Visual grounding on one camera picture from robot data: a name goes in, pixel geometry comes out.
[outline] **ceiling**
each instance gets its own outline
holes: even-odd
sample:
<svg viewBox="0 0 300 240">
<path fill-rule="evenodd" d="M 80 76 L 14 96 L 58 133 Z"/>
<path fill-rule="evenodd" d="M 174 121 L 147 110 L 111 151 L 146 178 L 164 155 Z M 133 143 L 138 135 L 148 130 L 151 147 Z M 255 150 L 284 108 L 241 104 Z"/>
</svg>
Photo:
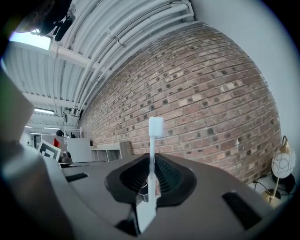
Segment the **ceiling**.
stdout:
<svg viewBox="0 0 300 240">
<path fill-rule="evenodd" d="M 44 50 L 10 42 L 3 56 L 8 76 L 25 97 L 35 107 L 55 112 L 35 112 L 28 123 L 31 132 L 76 128 L 80 111 L 124 61 L 161 35 L 194 23 L 188 0 L 72 3 L 76 20 L 59 43 L 53 40 Z"/>
</svg>

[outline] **red object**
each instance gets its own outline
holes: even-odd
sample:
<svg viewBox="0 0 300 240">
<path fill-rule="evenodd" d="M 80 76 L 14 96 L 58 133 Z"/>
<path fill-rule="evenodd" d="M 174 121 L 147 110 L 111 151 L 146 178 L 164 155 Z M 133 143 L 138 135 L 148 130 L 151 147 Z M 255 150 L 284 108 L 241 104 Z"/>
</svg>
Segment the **red object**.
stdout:
<svg viewBox="0 0 300 240">
<path fill-rule="evenodd" d="M 60 142 L 58 140 L 56 140 L 56 138 L 54 138 L 53 146 L 57 147 L 57 148 L 60 146 Z"/>
</svg>

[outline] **lamp stem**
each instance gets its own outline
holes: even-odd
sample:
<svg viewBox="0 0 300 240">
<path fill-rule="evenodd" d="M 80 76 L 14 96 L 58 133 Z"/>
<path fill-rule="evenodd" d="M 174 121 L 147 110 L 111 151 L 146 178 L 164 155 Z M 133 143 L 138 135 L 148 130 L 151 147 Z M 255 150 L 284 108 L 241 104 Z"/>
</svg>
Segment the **lamp stem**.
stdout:
<svg viewBox="0 0 300 240">
<path fill-rule="evenodd" d="M 269 202 L 271 202 L 272 199 L 275 197 L 275 193 L 276 193 L 277 188 L 278 188 L 278 183 L 279 183 L 279 178 L 277 178 L 276 186 L 275 186 L 275 189 L 274 189 L 274 191 L 273 191 L 273 194 L 272 194 L 272 195 L 270 196 L 270 198 L 269 198 Z"/>
</svg>

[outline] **brick wall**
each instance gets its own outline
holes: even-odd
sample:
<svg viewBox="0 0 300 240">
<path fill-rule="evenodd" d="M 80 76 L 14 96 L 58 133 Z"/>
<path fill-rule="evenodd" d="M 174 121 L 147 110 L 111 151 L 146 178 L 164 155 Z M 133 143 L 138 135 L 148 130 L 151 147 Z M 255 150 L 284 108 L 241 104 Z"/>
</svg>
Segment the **brick wall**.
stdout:
<svg viewBox="0 0 300 240">
<path fill-rule="evenodd" d="M 94 145 L 130 140 L 149 152 L 148 120 L 165 119 L 156 152 L 225 169 L 244 182 L 270 170 L 278 112 L 255 63 L 205 24 L 165 35 L 128 59 L 83 115 Z"/>
</svg>

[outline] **white partition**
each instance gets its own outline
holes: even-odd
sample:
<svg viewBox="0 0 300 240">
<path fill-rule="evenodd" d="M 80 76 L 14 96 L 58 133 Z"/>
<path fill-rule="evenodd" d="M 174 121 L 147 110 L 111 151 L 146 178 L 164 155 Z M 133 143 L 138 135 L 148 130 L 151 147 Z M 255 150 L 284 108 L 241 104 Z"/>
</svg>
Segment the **white partition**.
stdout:
<svg viewBox="0 0 300 240">
<path fill-rule="evenodd" d="M 67 138 L 67 150 L 73 163 L 93 161 L 88 138 Z"/>
</svg>

